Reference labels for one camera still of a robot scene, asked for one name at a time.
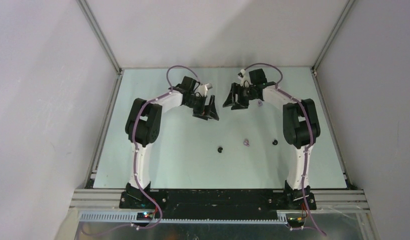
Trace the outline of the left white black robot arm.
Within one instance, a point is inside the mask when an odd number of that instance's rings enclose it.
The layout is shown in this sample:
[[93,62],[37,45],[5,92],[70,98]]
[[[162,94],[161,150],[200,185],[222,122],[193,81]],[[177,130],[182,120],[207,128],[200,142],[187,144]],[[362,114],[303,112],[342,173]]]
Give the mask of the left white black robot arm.
[[133,146],[133,167],[126,185],[127,194],[138,208],[146,208],[151,202],[149,161],[152,146],[158,139],[162,115],[171,109],[186,106],[195,118],[216,120],[220,118],[215,96],[208,95],[212,84],[202,84],[185,76],[182,82],[170,87],[168,92],[150,100],[136,98],[133,101],[125,132]]

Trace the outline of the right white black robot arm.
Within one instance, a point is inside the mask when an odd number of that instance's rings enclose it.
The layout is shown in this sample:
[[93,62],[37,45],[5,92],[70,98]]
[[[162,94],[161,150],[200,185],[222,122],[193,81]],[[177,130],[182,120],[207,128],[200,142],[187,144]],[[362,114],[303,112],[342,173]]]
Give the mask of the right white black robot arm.
[[315,102],[299,99],[269,82],[262,68],[238,73],[239,83],[232,83],[223,107],[243,110],[252,100],[267,102],[282,111],[282,132],[287,144],[294,147],[295,159],[289,169],[284,189],[284,204],[297,209],[309,196],[309,161],[316,139],[321,134]]

